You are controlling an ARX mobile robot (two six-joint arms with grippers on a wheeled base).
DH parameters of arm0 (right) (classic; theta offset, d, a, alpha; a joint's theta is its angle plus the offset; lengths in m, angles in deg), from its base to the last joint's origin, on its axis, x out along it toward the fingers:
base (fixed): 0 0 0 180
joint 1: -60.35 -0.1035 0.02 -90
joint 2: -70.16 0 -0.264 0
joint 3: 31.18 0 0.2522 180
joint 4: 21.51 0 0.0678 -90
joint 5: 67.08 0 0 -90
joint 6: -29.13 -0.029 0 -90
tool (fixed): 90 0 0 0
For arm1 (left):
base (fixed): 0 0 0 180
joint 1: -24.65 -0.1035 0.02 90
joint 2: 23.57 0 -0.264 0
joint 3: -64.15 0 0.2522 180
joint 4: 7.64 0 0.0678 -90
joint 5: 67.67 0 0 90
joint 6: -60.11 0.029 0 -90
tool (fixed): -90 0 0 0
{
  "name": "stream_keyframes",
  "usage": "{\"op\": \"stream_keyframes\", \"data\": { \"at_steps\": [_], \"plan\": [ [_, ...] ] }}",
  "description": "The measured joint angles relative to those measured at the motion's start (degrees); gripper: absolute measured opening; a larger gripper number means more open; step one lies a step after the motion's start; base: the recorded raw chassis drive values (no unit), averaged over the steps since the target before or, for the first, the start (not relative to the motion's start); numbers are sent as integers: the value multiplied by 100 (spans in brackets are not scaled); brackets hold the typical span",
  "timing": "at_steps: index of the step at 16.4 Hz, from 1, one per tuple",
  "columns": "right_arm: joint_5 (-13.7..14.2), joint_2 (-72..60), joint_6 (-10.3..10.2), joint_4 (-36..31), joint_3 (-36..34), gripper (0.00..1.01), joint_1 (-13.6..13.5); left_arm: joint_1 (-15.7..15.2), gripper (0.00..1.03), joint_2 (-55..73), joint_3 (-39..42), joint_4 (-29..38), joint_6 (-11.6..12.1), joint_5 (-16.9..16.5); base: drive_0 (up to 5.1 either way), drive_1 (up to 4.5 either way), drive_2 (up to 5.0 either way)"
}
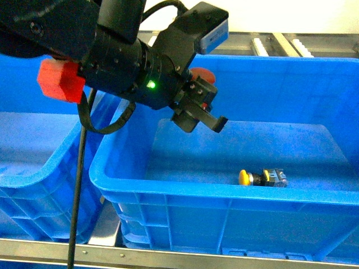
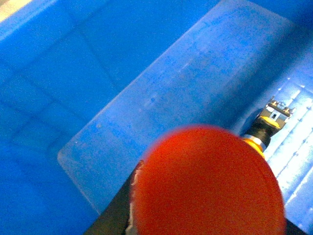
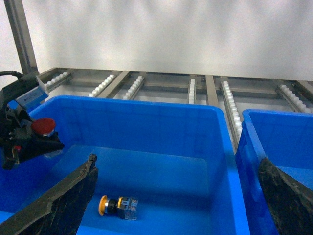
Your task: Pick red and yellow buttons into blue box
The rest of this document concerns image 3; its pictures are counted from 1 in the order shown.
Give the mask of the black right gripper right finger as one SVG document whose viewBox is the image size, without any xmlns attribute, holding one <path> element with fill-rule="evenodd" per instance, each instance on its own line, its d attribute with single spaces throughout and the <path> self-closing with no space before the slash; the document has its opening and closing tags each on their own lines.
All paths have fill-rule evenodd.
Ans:
<svg viewBox="0 0 313 235">
<path fill-rule="evenodd" d="M 263 158 L 258 179 L 280 235 L 313 233 L 313 191 Z"/>
</svg>

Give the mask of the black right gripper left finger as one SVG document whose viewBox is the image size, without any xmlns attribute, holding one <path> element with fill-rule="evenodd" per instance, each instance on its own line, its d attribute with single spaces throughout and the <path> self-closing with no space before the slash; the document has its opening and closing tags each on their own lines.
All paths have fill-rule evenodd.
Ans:
<svg viewBox="0 0 313 235">
<path fill-rule="evenodd" d="M 2 235 L 74 235 L 93 198 L 97 156 L 88 160 L 37 200 L 1 223 Z"/>
</svg>

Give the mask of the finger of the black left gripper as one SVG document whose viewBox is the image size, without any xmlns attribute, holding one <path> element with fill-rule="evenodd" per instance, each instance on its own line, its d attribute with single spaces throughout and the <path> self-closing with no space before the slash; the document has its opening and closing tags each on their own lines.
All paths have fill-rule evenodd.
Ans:
<svg viewBox="0 0 313 235">
<path fill-rule="evenodd" d="M 51 136 L 32 134 L 24 140 L 20 139 L 18 147 L 20 147 L 18 151 L 19 162 L 23 163 L 37 156 L 62 150 L 64 144 L 60 141 L 58 133 L 55 132 Z"/>
</svg>

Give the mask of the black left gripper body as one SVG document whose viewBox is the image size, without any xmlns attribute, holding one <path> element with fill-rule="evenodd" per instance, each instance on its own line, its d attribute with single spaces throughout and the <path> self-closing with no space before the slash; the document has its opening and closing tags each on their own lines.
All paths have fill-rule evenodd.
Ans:
<svg viewBox="0 0 313 235">
<path fill-rule="evenodd" d="M 15 109 L 11 108 L 8 99 L 2 98 L 0 106 L 2 168 L 13 169 L 28 160 L 27 146 L 32 137 L 32 118 L 21 105 Z"/>
</svg>

